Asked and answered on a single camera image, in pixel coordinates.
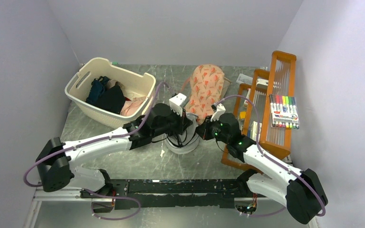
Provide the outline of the white mesh laundry bag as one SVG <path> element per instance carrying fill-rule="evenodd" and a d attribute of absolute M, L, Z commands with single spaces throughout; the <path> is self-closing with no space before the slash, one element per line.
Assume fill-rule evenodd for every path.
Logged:
<path fill-rule="evenodd" d="M 195 132 L 198 126 L 198 115 L 188 113 L 186 116 L 192 121 L 182 134 L 170 135 L 166 137 L 165 143 L 167 148 L 176 154 L 187 154 L 192 152 L 199 144 L 199 135 Z"/>

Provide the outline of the black bra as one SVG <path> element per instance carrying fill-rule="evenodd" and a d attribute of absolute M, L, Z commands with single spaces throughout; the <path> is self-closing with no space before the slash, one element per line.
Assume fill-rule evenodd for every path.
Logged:
<path fill-rule="evenodd" d="M 193 126 L 189 126 L 182 135 L 167 136 L 166 142 L 172 148 L 180 149 L 193 144 L 197 138 L 198 135 L 195 132 L 195 128 Z"/>

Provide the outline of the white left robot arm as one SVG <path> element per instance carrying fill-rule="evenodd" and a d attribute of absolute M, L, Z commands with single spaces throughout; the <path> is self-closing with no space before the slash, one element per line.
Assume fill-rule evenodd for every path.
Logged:
<path fill-rule="evenodd" d="M 112 152 L 143 147 L 161 135 L 183 135 L 195 129 L 196 117 L 186 111 L 178 114 L 169 105 L 159 103 L 148 114 L 105 134 L 69 142 L 52 138 L 36 158 L 41 186 L 45 192 L 79 187 L 105 198 L 113 190 L 108 173 L 83 168 L 83 163 Z"/>

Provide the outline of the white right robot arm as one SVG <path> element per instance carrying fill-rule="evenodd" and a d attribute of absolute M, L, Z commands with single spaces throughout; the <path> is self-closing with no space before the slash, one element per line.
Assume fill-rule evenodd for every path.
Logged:
<path fill-rule="evenodd" d="M 257 193 L 274 200 L 301 224 L 325 214 L 328 199 L 318 175 L 311 169 L 303 171 L 286 164 L 261 148 L 241 133 L 233 114 L 222 114 L 216 121 L 207 116 L 195 131 L 203 140 L 225 143 L 230 155 L 256 168 L 238 183 L 240 195 Z"/>

